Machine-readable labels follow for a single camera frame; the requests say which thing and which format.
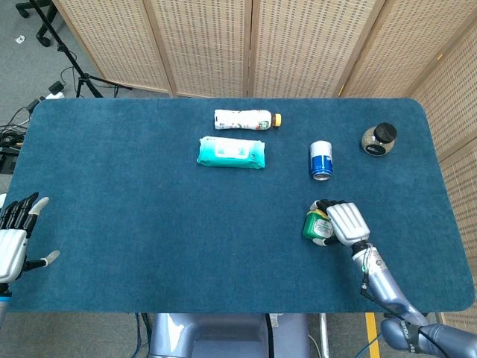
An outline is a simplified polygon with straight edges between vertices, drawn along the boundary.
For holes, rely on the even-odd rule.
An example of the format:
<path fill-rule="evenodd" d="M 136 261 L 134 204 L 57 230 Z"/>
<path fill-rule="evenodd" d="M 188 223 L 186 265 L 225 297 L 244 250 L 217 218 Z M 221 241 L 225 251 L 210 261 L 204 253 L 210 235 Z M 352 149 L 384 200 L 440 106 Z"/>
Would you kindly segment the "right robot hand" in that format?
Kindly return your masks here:
<path fill-rule="evenodd" d="M 307 212 L 303 235 L 319 246 L 350 247 L 366 242 L 370 229 L 354 203 L 320 199 Z"/>

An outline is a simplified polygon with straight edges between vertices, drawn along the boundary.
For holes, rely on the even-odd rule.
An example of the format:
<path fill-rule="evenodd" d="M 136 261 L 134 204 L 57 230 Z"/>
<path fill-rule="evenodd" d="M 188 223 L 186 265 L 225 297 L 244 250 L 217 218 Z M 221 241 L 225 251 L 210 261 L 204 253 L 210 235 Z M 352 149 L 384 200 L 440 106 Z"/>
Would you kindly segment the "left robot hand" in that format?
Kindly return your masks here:
<path fill-rule="evenodd" d="M 49 198 L 38 199 L 34 192 L 27 198 L 12 201 L 1 209 L 1 285 L 17 280 L 24 271 L 51 265 L 59 256 L 58 250 L 37 260 L 27 260 L 29 240 L 42 209 Z"/>

